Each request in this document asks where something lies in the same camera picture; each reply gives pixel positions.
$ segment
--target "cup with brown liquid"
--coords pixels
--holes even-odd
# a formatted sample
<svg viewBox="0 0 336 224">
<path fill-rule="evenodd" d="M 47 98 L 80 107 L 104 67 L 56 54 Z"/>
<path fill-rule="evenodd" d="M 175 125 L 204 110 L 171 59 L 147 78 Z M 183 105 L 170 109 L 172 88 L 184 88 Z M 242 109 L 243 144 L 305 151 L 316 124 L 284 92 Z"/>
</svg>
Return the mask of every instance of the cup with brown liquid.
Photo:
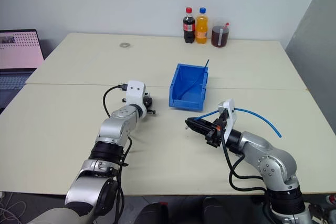
<svg viewBox="0 0 336 224">
<path fill-rule="evenodd" d="M 229 23 L 216 19 L 212 28 L 211 44 L 215 47 L 224 47 L 229 36 Z"/>
</svg>

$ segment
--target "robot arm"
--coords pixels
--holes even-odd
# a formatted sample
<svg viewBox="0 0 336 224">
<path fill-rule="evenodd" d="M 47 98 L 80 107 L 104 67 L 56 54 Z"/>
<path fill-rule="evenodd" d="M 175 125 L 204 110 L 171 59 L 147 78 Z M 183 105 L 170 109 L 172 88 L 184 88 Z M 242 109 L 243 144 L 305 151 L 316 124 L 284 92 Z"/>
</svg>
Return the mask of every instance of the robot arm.
<svg viewBox="0 0 336 224">
<path fill-rule="evenodd" d="M 68 190 L 65 207 L 51 209 L 30 224 L 91 224 L 112 209 L 120 193 L 121 169 L 127 165 L 124 147 L 129 134 L 148 112 L 155 114 L 142 82 L 129 81 L 123 102 L 126 105 L 102 123 L 89 158 Z"/>
<path fill-rule="evenodd" d="M 207 144 L 219 147 L 224 138 L 231 152 L 245 155 L 244 160 L 257 169 L 263 178 L 275 219 L 286 224 L 312 223 L 295 174 L 297 166 L 294 158 L 260 136 L 233 130 L 236 115 L 232 99 L 220 103 L 218 111 L 223 125 L 219 119 L 211 123 L 200 118 L 188 118 L 185 122 L 193 131 L 205 135 Z"/>
</svg>

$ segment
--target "table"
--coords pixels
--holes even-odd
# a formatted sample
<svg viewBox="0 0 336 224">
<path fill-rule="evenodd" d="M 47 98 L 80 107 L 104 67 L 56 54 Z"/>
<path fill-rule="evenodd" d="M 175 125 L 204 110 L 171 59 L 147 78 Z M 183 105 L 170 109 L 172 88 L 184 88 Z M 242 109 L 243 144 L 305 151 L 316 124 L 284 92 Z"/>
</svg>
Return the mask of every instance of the table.
<svg viewBox="0 0 336 224">
<path fill-rule="evenodd" d="M 108 87 L 25 85 L 0 115 L 0 190 L 66 194 L 106 118 L 101 100 Z M 148 90 L 157 115 L 148 115 L 131 133 L 133 147 L 126 160 L 130 165 L 123 170 L 125 194 L 241 193 L 230 188 L 223 150 L 185 129 L 184 120 L 199 113 L 168 107 L 166 87 Z M 124 96 L 123 91 L 112 91 L 107 97 L 108 109 L 123 106 Z M 332 160 L 336 136 L 308 91 L 208 88 L 204 113 L 215 110 L 227 98 L 234 98 L 237 107 L 260 113 L 279 129 L 283 138 L 243 112 L 235 125 L 237 130 L 260 135 L 290 152 L 298 165 L 303 193 L 335 191 Z M 237 171 L 257 175 L 246 163 Z M 235 183 L 242 187 L 262 185 L 259 181 Z"/>
<path fill-rule="evenodd" d="M 131 44 L 128 48 L 119 45 Z M 205 65 L 207 88 L 306 89 L 278 41 L 230 40 L 226 47 L 183 38 L 71 33 L 27 83 L 169 87 L 177 63 Z"/>
</svg>

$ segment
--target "orange soda bottle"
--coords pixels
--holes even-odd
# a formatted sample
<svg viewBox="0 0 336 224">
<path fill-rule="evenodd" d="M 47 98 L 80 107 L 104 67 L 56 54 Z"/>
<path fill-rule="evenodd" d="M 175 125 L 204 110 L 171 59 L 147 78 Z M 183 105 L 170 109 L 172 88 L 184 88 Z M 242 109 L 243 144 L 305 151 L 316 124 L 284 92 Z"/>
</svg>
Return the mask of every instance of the orange soda bottle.
<svg viewBox="0 0 336 224">
<path fill-rule="evenodd" d="M 206 35 L 208 32 L 208 17 L 205 15 L 205 7 L 199 9 L 200 15 L 197 16 L 197 25 L 196 25 L 196 42 L 200 44 L 206 43 Z"/>
</svg>

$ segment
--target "blue plastic bin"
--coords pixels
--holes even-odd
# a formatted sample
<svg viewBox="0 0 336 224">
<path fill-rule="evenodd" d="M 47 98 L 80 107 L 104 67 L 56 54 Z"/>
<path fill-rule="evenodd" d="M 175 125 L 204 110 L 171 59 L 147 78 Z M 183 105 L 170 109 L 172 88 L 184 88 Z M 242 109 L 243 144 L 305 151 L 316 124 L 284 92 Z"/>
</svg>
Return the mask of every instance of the blue plastic bin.
<svg viewBox="0 0 336 224">
<path fill-rule="evenodd" d="M 207 81 L 207 67 L 178 64 L 169 90 L 169 106 L 203 110 Z"/>
</svg>

